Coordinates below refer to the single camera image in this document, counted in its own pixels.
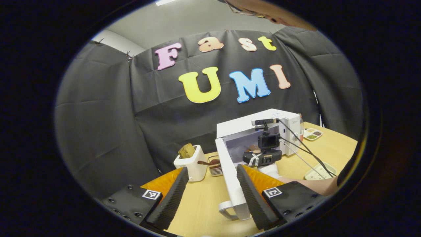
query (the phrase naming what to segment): orange letter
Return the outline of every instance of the orange letter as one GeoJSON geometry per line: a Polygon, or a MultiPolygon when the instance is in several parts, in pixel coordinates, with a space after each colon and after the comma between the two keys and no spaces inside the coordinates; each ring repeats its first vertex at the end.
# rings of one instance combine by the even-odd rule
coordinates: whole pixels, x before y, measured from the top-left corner
{"type": "Polygon", "coordinates": [[[272,40],[266,38],[265,36],[258,38],[258,40],[261,41],[263,43],[263,46],[267,48],[268,50],[271,50],[271,51],[276,50],[276,47],[270,44],[272,40]]]}
{"type": "Polygon", "coordinates": [[[199,50],[203,53],[212,51],[214,49],[220,49],[224,46],[224,44],[219,42],[219,40],[215,37],[206,37],[199,40],[198,43],[200,45],[199,50]]]}
{"type": "Polygon", "coordinates": [[[291,83],[287,81],[287,78],[284,75],[284,72],[282,71],[282,66],[279,64],[275,64],[269,67],[275,72],[276,77],[279,81],[279,88],[286,89],[291,86],[291,83]]]}
{"type": "Polygon", "coordinates": [[[247,38],[239,38],[238,42],[241,44],[241,47],[247,51],[256,51],[257,47],[252,44],[253,42],[247,38]]]}

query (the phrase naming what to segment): foam letter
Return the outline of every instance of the foam letter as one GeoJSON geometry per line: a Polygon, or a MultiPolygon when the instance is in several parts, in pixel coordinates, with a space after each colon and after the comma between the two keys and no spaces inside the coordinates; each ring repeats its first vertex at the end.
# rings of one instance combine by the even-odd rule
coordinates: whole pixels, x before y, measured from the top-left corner
{"type": "Polygon", "coordinates": [[[158,59],[159,59],[158,70],[166,69],[167,67],[171,67],[172,65],[176,63],[170,58],[170,57],[172,57],[173,59],[177,58],[178,52],[175,48],[181,48],[181,44],[175,43],[167,47],[157,49],[155,51],[155,53],[158,54],[158,59]]]}
{"type": "Polygon", "coordinates": [[[251,97],[256,97],[256,89],[258,90],[257,95],[259,97],[267,96],[270,94],[270,90],[266,86],[266,82],[263,78],[263,70],[261,68],[255,68],[251,71],[251,80],[240,71],[232,72],[229,77],[234,79],[235,85],[237,86],[239,103],[246,102],[250,97],[245,93],[247,92],[251,97]]]}
{"type": "Polygon", "coordinates": [[[261,41],[263,43],[263,46],[267,48],[268,50],[271,50],[271,51],[276,50],[276,47],[270,44],[272,40],[266,38],[265,36],[258,38],[258,40],[261,41]]]}
{"type": "Polygon", "coordinates": [[[238,42],[241,44],[241,47],[247,51],[256,51],[257,47],[252,44],[253,42],[247,38],[239,38],[238,42]]]}
{"type": "Polygon", "coordinates": [[[212,51],[214,49],[220,49],[224,46],[224,44],[219,42],[219,40],[215,37],[206,37],[199,40],[198,43],[200,44],[199,50],[203,53],[212,51]]]}
{"type": "Polygon", "coordinates": [[[279,88],[286,89],[291,86],[291,83],[287,81],[287,78],[284,75],[284,72],[282,71],[282,66],[279,64],[275,64],[269,67],[275,72],[276,77],[279,81],[279,88]]]}
{"type": "Polygon", "coordinates": [[[199,90],[196,79],[198,76],[197,72],[185,73],[179,76],[179,81],[183,83],[186,96],[191,102],[205,103],[214,100],[219,96],[219,93],[221,93],[221,85],[219,83],[218,76],[216,75],[217,71],[217,67],[208,67],[203,69],[202,73],[208,75],[210,82],[210,91],[205,93],[199,90]]]}

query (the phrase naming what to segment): wooden table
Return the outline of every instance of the wooden table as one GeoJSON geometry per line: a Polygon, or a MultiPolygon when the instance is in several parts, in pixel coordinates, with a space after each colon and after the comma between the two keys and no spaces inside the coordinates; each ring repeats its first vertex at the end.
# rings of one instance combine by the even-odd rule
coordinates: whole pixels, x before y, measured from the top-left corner
{"type": "MultiPolygon", "coordinates": [[[[304,128],[315,128],[323,135],[314,140],[304,139],[304,144],[322,161],[337,170],[337,174],[344,168],[354,153],[357,141],[332,130],[304,123],[304,128]]],[[[217,152],[206,154],[206,157],[216,155],[217,152]]],[[[299,150],[298,154],[311,166],[318,162],[308,153],[299,150]]],[[[297,155],[282,156],[277,161],[279,175],[286,178],[304,179],[310,170],[297,155]]],[[[177,213],[171,222],[168,232],[184,237],[244,237],[256,234],[258,230],[252,218],[231,221],[221,215],[218,204],[229,200],[223,176],[212,177],[207,169],[205,178],[200,182],[189,182],[186,185],[177,213]]]]}

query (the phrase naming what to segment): ceiling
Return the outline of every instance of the ceiling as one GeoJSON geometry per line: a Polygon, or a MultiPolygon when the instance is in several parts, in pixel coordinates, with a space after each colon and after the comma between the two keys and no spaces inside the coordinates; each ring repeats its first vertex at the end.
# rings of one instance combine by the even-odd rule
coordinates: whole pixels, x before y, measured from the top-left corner
{"type": "Polygon", "coordinates": [[[227,4],[217,0],[177,0],[161,6],[151,3],[116,21],[107,30],[148,49],[201,32],[257,30],[274,33],[283,27],[267,19],[235,14],[227,4]]]}

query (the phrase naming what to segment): foam padding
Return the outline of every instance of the foam padding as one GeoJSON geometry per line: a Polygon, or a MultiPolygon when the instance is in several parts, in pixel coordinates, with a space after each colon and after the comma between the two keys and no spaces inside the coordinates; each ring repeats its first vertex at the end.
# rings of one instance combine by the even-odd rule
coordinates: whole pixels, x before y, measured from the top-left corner
{"type": "MultiPolygon", "coordinates": [[[[256,224],[256,227],[258,229],[270,229],[278,224],[283,224],[285,222],[284,219],[279,219],[276,214],[272,211],[272,209],[270,208],[270,206],[267,204],[267,202],[263,199],[261,193],[259,193],[257,191],[257,189],[255,188],[252,180],[250,179],[250,176],[248,174],[248,172],[246,171],[246,169],[250,169],[253,170],[247,166],[241,165],[239,164],[237,166],[237,178],[238,181],[240,182],[240,186],[242,189],[242,192],[244,194],[245,200],[247,202],[247,206],[248,209],[250,211],[250,214],[254,220],[254,223],[256,224]]],[[[267,186],[267,188],[272,188],[272,187],[276,187],[279,185],[278,180],[265,175],[263,173],[261,173],[263,176],[260,176],[260,182],[262,181],[261,179],[265,179],[267,180],[269,183],[272,183],[274,186],[269,185],[267,186]]]]}
{"type": "Polygon", "coordinates": [[[168,229],[180,205],[188,181],[187,167],[183,167],[166,196],[146,221],[159,229],[168,229]]]}

